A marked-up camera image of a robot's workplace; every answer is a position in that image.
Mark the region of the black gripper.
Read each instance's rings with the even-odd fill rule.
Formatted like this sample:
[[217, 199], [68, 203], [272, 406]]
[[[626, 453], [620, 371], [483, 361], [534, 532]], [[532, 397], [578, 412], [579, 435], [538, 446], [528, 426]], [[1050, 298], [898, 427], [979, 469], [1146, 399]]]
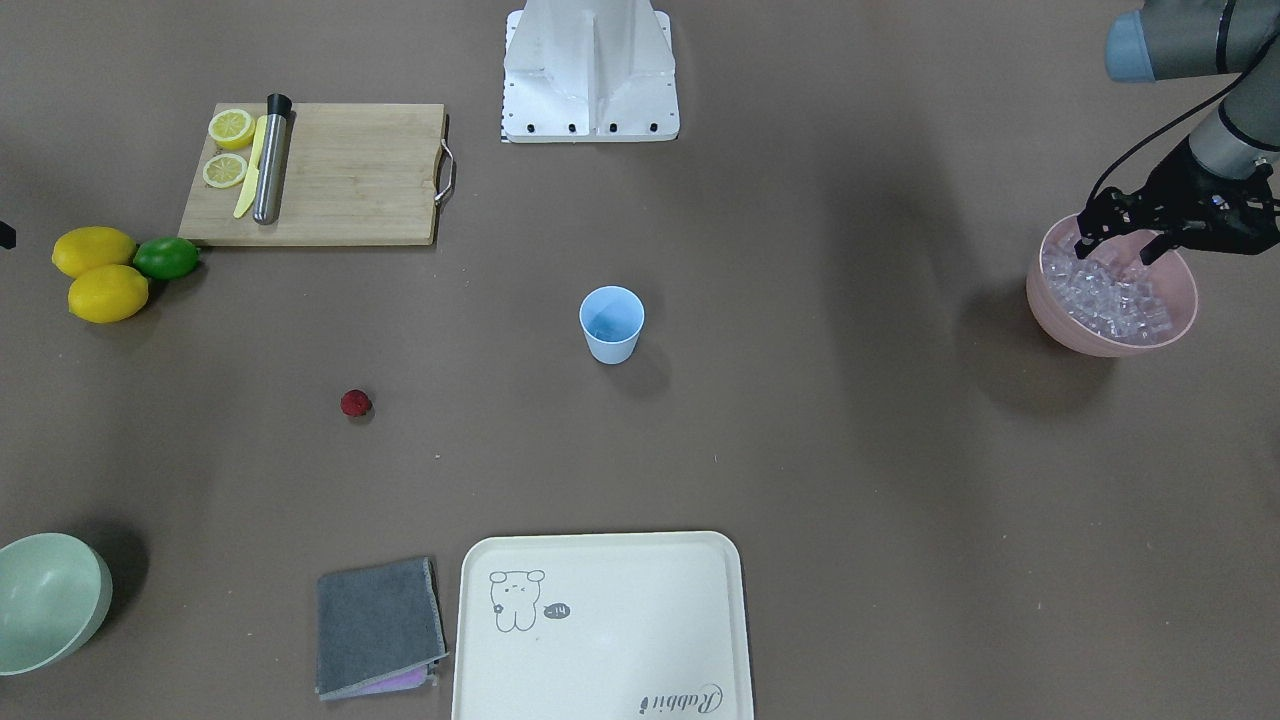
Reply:
[[1201, 164], [1184, 138], [1134, 195], [1107, 187], [1085, 202], [1076, 215], [1075, 258], [1084, 260], [1102, 242], [1134, 231], [1155, 232], [1140, 250], [1143, 266], [1178, 247], [1262, 254], [1279, 242], [1272, 174], [1268, 159], [1254, 159], [1242, 178], [1219, 176]]

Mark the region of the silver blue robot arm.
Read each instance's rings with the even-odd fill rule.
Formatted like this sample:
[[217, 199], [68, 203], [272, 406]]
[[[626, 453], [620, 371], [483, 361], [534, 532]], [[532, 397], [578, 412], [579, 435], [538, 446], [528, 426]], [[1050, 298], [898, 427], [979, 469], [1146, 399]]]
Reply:
[[1106, 240], [1152, 231], [1139, 259], [1180, 247], [1257, 255], [1277, 243], [1271, 177], [1279, 155], [1279, 9], [1275, 1], [1147, 1], [1108, 31], [1117, 82], [1233, 76], [1207, 115], [1125, 193], [1097, 183], [1078, 214], [1078, 258]]

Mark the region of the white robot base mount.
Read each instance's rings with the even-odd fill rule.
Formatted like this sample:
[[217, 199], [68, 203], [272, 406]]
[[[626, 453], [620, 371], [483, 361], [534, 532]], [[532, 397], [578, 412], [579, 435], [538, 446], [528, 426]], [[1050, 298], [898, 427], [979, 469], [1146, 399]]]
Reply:
[[500, 140], [678, 137], [672, 22], [649, 1], [527, 1], [504, 22]]

